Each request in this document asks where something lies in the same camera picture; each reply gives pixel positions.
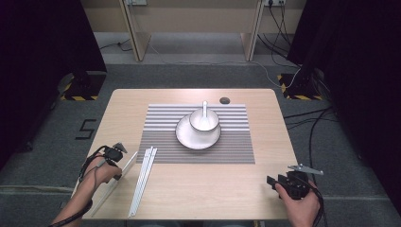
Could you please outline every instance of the white plate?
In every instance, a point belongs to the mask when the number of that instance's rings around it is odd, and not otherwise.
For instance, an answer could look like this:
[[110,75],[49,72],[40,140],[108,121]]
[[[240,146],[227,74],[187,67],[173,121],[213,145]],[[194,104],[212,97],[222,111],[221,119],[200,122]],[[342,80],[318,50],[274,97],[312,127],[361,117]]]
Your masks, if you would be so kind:
[[191,114],[186,115],[177,124],[177,139],[187,148],[204,149],[214,145],[221,134],[221,126],[217,125],[212,131],[198,131],[189,122]]

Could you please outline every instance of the power outlet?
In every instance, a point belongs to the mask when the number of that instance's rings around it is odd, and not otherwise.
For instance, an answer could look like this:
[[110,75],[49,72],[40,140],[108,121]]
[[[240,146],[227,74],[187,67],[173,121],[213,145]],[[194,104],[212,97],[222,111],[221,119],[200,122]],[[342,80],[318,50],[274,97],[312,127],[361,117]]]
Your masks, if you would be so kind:
[[[265,1],[265,6],[269,6],[269,1],[270,0]],[[286,5],[287,0],[272,0],[272,2],[273,2],[272,4],[273,7],[281,7]]]

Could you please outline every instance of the gray striped mat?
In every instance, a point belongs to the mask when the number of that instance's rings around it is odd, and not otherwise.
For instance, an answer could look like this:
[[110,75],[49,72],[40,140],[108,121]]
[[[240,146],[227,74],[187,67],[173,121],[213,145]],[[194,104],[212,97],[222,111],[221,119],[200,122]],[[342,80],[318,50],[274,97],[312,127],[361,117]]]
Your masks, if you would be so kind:
[[175,129],[186,115],[201,105],[150,104],[142,134],[137,163],[142,163],[145,150],[157,148],[157,164],[254,164],[253,147],[244,104],[210,104],[218,114],[221,135],[210,148],[191,149],[178,141]]

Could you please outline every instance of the spoon handle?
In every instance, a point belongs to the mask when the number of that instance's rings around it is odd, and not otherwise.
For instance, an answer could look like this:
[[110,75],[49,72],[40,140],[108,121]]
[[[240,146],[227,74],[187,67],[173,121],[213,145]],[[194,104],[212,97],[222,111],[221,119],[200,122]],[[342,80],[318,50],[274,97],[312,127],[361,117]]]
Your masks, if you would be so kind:
[[203,101],[203,116],[202,117],[207,117],[207,101]]

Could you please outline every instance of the table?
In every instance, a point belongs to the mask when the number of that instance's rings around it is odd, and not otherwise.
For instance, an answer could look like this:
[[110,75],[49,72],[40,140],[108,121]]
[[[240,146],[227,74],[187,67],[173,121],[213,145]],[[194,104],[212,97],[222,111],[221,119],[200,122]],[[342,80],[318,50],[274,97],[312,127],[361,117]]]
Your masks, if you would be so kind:
[[[297,161],[275,93],[270,89],[119,89],[113,92],[88,155],[102,145],[122,142],[128,154],[140,147],[149,104],[245,104],[253,142],[252,165],[153,164],[138,212],[132,219],[280,219],[284,204],[266,183],[267,175],[289,171]],[[96,214],[84,218],[127,219],[140,164],[122,178]],[[94,204],[108,189],[99,187]]]

